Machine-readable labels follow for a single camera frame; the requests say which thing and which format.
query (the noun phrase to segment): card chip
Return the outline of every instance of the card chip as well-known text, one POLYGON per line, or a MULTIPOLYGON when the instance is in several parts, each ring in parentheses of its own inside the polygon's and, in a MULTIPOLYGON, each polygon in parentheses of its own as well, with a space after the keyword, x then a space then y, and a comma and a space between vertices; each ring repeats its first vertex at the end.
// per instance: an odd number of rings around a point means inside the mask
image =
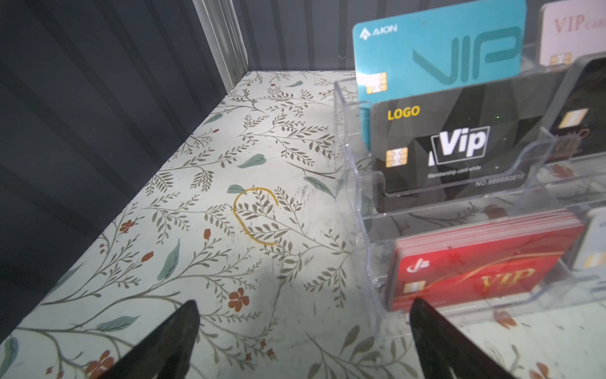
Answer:
POLYGON ((403 166, 408 163, 408 147, 387 150, 385 167, 403 166))
POLYGON ((566 115, 562 119, 562 122, 560 122, 558 129, 564 129, 564 128, 571 127, 571 126, 577 126, 578 124, 580 124, 583 121, 583 118, 585 118, 585 115, 587 114, 588 110, 589 110, 589 108, 583 108, 583 109, 571 110, 570 112, 566 112, 566 115))
POLYGON ((425 281, 414 281, 404 285, 404 293, 418 292, 425 289, 425 281))
POLYGON ((583 267, 588 269, 591 267, 602 266, 604 263, 606 263, 606 253, 598 253, 587 257, 583 267))
POLYGON ((552 55, 551 59, 549 60, 549 63, 551 65, 562 64, 562 63, 572 64, 572 54, 566 53, 566 54, 552 55))
POLYGON ((366 80, 366 93, 368 95, 387 91, 387 72, 367 75, 366 80))

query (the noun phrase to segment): stack of red cards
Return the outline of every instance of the stack of red cards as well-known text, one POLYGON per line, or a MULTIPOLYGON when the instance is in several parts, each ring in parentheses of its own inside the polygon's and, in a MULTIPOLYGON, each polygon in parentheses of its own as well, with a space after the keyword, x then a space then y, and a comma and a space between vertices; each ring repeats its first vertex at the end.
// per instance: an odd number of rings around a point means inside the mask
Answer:
POLYGON ((440 307, 528 292, 583 229, 558 210, 402 238, 387 306, 408 312, 417 297, 440 307))

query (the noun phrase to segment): white rectangle outline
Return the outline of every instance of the white rectangle outline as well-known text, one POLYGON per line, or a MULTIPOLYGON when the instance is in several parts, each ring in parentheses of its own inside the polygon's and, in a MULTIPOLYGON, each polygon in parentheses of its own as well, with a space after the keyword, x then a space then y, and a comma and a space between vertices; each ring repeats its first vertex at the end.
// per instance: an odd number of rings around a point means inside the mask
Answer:
POLYGON ((438 153, 436 153, 436 145, 433 143, 433 138, 434 137, 440 137, 440 136, 439 135, 431 136, 431 138, 430 138, 431 139, 431 148, 433 149, 433 158, 436 161, 436 166, 438 164, 455 163, 455 162, 461 162, 461 161, 469 161, 471 159, 483 158, 484 155, 486 155, 486 147, 488 146, 488 137, 490 136, 490 125, 488 125, 488 126, 480 126, 480 127, 473 128, 473 129, 469 130, 471 132, 472 130, 486 129, 486 128, 488 128, 488 133, 486 133, 486 144, 484 144, 484 149, 482 150, 482 155, 481 156, 472 156, 471 158, 456 159, 454 161, 447 161, 447 162, 439 162, 438 161, 438 153))

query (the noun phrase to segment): floral tablecloth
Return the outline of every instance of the floral tablecloth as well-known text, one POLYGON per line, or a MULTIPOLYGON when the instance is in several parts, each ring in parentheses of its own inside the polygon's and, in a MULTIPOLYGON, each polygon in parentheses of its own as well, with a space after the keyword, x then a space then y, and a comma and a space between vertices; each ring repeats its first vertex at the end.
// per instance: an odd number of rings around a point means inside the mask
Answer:
MULTIPOLYGON (((333 82, 251 72, 0 347, 0 377, 96 378, 183 302, 188 378, 407 378, 372 337, 335 206, 333 82)), ((517 377, 604 377, 606 306, 465 326, 517 377)))

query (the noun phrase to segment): orange flower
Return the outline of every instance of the orange flower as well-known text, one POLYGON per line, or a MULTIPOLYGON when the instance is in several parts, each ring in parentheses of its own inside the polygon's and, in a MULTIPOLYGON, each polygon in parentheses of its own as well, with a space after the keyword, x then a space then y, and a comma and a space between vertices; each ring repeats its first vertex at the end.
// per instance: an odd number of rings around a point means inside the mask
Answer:
POLYGON ((122 224, 122 226, 120 227, 120 231, 124 232, 124 233, 128 233, 128 228, 131 228, 133 226, 135 226, 135 223, 133 222, 133 220, 128 220, 127 222, 122 224))
POLYGON ((493 218, 507 217, 507 211, 494 204, 490 204, 489 206, 484 208, 484 213, 486 213, 486 216, 488 216, 488 218, 491 220, 493 218))
POLYGON ((549 379, 549 368, 547 367, 547 365, 541 362, 537 362, 536 367, 539 368, 539 371, 541 373, 539 374, 534 370, 530 370, 528 374, 530 375, 531 379, 549 379))
POLYGON ((92 361, 86 368, 85 373, 87 375, 90 374, 88 379, 97 379, 100 377, 105 371, 112 368, 113 362, 113 358, 110 357, 110 351, 105 350, 98 361, 92 361))
POLYGON ((231 301, 228 303, 229 308, 234 308, 236 312, 240 312, 242 305, 248 305, 248 296, 244 296, 244 288, 238 288, 237 292, 229 294, 231 301))
POLYGON ((574 176, 574 172, 572 172, 571 169, 565 166, 560 166, 559 164, 554 164, 551 169, 553 170, 553 175, 560 179, 567 179, 574 176))
POLYGON ((151 257, 153 257, 153 252, 149 252, 149 253, 145 254, 143 256, 143 258, 141 258, 141 261, 142 262, 148 261, 151 257))
POLYGON ((509 327, 518 326, 516 320, 511 317, 509 312, 506 310, 496 310, 493 314, 494 320, 499 323, 502 327, 509 329, 509 327))

